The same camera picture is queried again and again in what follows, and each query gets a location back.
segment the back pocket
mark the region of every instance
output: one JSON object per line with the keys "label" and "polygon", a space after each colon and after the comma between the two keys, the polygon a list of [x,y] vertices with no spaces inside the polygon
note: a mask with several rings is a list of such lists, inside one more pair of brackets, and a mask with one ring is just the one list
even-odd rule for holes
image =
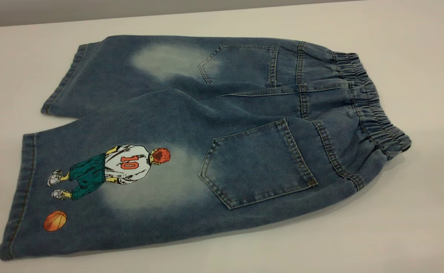
{"label": "back pocket", "polygon": [[318,184],[285,119],[213,139],[199,175],[229,209]]}
{"label": "back pocket", "polygon": [[276,87],[278,47],[221,45],[198,65],[207,83],[243,82]]}

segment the gray wall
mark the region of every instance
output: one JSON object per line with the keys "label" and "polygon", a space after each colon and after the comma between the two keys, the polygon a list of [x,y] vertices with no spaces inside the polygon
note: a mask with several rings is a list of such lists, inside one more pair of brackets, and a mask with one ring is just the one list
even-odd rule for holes
{"label": "gray wall", "polygon": [[348,0],[0,0],[0,26]]}

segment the red hair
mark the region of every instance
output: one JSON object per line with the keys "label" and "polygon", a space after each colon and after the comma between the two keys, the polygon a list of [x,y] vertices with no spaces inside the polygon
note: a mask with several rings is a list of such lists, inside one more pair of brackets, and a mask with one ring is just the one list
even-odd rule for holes
{"label": "red hair", "polygon": [[165,147],[159,147],[155,152],[151,154],[153,156],[153,162],[165,163],[170,160],[170,151]]}

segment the elastic waistband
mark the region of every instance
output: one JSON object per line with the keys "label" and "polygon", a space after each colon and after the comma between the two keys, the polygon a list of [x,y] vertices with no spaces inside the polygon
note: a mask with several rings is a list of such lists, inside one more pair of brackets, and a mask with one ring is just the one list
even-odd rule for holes
{"label": "elastic waistband", "polygon": [[411,147],[411,140],[387,118],[379,102],[379,95],[355,53],[333,52],[339,77],[349,81],[352,106],[360,117],[361,128],[368,138],[390,160]]}

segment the white jersey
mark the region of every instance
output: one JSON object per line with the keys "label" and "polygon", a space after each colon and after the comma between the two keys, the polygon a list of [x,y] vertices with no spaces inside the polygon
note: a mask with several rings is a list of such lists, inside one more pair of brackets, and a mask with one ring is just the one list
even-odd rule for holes
{"label": "white jersey", "polygon": [[148,173],[150,154],[143,146],[122,145],[117,151],[105,157],[106,178],[117,177],[118,183],[129,184],[143,178]]}

